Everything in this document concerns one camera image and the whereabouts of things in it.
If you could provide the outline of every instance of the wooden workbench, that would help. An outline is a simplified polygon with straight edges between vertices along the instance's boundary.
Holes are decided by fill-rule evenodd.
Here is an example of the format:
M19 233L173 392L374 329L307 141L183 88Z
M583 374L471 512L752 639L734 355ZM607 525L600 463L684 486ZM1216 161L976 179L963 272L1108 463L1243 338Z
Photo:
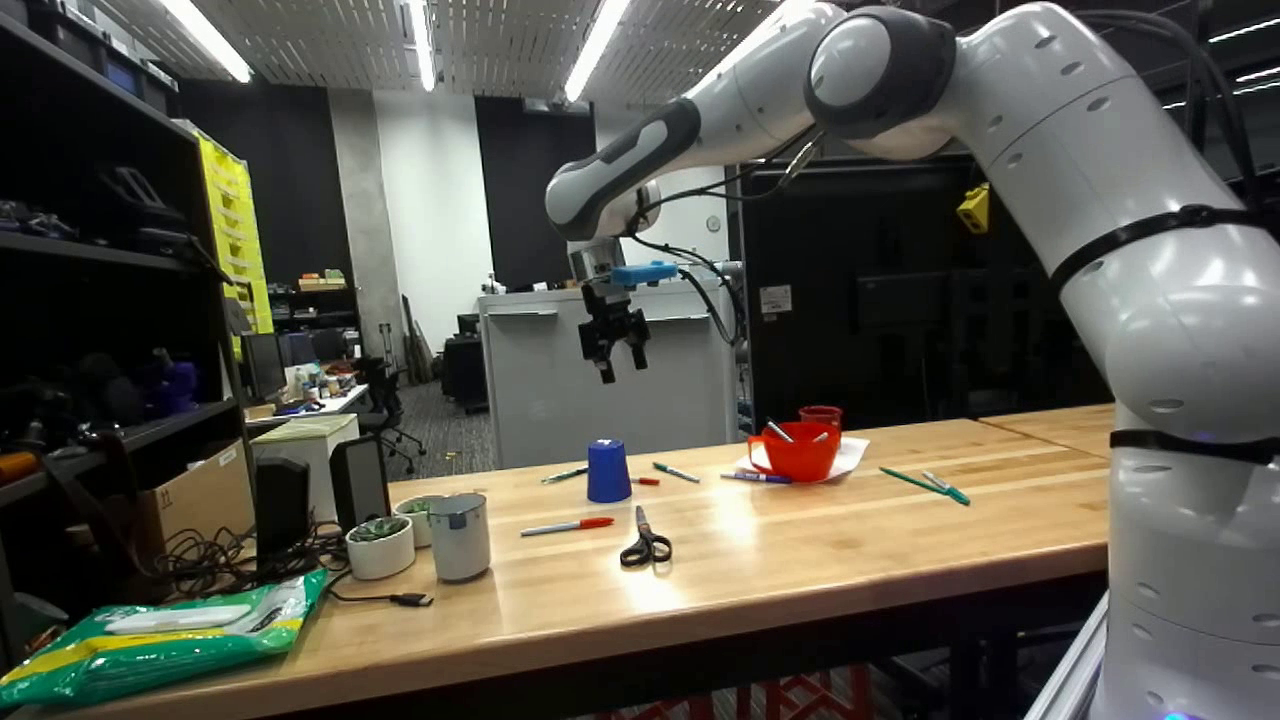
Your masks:
M1079 402L1048 411L981 414L981 423L1007 429L1032 438L1111 454L1115 402Z
M301 651L96 715L270 715L432 693L477 681L701 648L727 637L874 617L1105 566L1108 458L976 421L904 423L868 437L842 482L782 486L721 481L742 447L661 453L703 482L636 486L666 570L622 570L632 506L617 527L519 541L519 527L594 512L583 482L538 482L568 463L394 482L391 494L487 490L490 570L434 589L432 557L369 590L427 589L434 606L328 598ZM958 506L874 469L933 469L970 494Z

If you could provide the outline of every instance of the floor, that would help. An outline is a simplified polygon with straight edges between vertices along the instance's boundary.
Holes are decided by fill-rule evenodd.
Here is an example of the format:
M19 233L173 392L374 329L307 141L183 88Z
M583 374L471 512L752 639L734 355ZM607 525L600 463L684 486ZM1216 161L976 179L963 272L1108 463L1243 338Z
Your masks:
M412 469L404 454L386 454L386 476L464 476L464 473L487 473L496 469L496 447L487 438L487 414L471 414L455 409L438 383L404 383L404 433L424 438L427 454L412 454L412 444L401 444L404 454L412 454Z

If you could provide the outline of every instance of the robotic arm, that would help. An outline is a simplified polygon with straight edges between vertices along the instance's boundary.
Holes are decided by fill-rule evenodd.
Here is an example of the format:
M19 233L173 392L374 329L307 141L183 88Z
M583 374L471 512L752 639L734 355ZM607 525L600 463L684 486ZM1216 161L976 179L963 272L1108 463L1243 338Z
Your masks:
M1054 2L970 35L904 8L782 2L605 151L547 214L590 318L583 355L643 367L621 234L648 177L740 163L799 133L881 161L967 144L1115 392L1111 606L1090 715L1280 708L1280 247L1141 75Z

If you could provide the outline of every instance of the chair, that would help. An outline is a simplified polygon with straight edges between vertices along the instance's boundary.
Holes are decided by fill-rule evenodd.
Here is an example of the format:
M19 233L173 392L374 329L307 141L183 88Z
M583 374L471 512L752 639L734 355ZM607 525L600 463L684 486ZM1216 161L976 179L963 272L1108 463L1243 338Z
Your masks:
M356 361L356 383L369 383L370 411L358 411L358 437L374 437L386 458L404 458L412 473L412 454L427 454L427 444L404 433L404 402L401 402L401 367L378 355Z

